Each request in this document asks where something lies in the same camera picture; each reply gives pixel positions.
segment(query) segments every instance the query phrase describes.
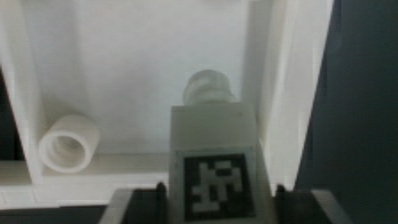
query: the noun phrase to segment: white surface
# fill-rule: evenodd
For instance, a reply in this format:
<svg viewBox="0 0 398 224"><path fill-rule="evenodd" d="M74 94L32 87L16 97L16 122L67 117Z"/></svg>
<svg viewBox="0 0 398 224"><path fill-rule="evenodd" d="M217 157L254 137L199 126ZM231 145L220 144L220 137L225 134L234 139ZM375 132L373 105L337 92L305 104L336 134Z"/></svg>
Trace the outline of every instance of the white surface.
<svg viewBox="0 0 398 224"><path fill-rule="evenodd" d="M39 143L39 157L60 173L80 172L92 159L99 142L94 122L80 115L64 116L55 122Z"/></svg>
<svg viewBox="0 0 398 224"><path fill-rule="evenodd" d="M26 176L9 177L0 189L41 186L50 204L67 197L85 204L108 200L92 192L97 183L167 178L170 106L202 69L227 74L238 100L259 109L270 181L293 185L330 5L332 0L0 0L0 63L35 184L25 184ZM62 175L42 167L37 143L48 124L71 113L92 118L103 142L85 171ZM71 190L83 184L92 188Z"/></svg>
<svg viewBox="0 0 398 224"><path fill-rule="evenodd" d="M272 192L293 189L312 109L332 0L277 0L272 5L259 137Z"/></svg>

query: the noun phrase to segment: dark panel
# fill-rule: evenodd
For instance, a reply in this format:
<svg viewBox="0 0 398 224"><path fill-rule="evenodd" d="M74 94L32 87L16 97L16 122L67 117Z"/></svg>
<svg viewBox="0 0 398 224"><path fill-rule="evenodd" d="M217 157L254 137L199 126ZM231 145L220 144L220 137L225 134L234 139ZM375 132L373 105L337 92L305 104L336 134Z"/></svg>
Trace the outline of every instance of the dark panel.
<svg viewBox="0 0 398 224"><path fill-rule="evenodd" d="M336 0L296 189L398 223L398 1Z"/></svg>

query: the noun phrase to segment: white shelf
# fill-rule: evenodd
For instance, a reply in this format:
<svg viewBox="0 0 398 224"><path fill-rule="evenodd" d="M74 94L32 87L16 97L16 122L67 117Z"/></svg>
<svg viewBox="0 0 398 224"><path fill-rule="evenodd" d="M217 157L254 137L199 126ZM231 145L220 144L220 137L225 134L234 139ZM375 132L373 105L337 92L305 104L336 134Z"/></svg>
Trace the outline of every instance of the white shelf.
<svg viewBox="0 0 398 224"><path fill-rule="evenodd" d="M170 107L202 69L227 75L256 106L270 183L293 186L330 5L0 0L0 63L26 157L0 180L0 208L12 207L10 186L34 192L32 204L14 207L41 207L106 203L115 187L167 182ZM76 112L99 126L101 142L89 168L66 175L37 159L37 142Z"/></svg>

